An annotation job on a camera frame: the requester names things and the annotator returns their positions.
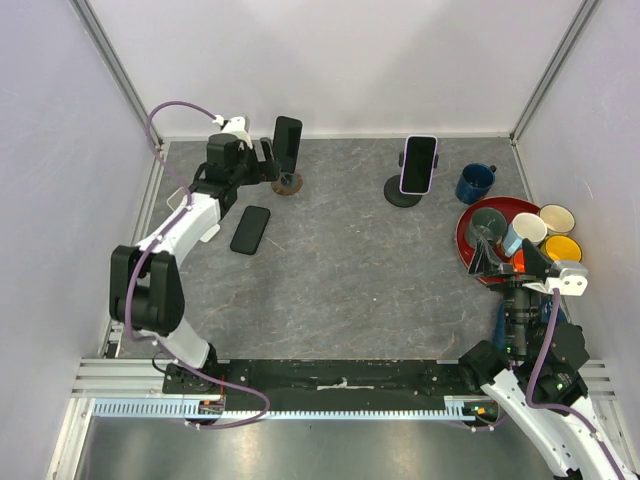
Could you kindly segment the black phone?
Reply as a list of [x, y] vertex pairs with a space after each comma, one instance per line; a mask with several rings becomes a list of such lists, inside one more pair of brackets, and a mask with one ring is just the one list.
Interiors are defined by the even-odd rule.
[[249, 205], [236, 228], [230, 249], [243, 255], [255, 255], [271, 217], [269, 209]]
[[283, 173], [292, 174], [296, 170], [303, 123], [299, 119], [278, 116], [272, 138], [273, 154], [280, 163]]

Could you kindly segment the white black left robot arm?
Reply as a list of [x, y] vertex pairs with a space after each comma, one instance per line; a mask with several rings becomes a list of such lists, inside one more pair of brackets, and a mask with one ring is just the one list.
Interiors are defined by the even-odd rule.
[[206, 161], [173, 213], [134, 246], [120, 245], [111, 254], [109, 313], [134, 341], [155, 341], [187, 366], [185, 382], [208, 393], [219, 382], [215, 347], [197, 334], [185, 317], [179, 267], [199, 242], [207, 242], [233, 206], [238, 189], [278, 179], [281, 165], [273, 142], [260, 139], [264, 159], [230, 133], [212, 135]]

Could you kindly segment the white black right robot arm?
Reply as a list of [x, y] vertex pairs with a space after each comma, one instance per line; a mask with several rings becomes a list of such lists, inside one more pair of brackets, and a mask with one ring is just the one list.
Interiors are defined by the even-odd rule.
[[580, 374], [590, 358], [582, 327], [558, 319], [562, 298], [585, 292], [587, 269], [551, 260], [530, 240], [521, 251], [524, 266], [517, 269], [476, 237], [468, 272], [493, 278], [489, 289], [503, 296], [501, 339], [481, 341], [460, 358], [460, 386], [495, 401], [554, 478], [638, 478], [615, 451]]

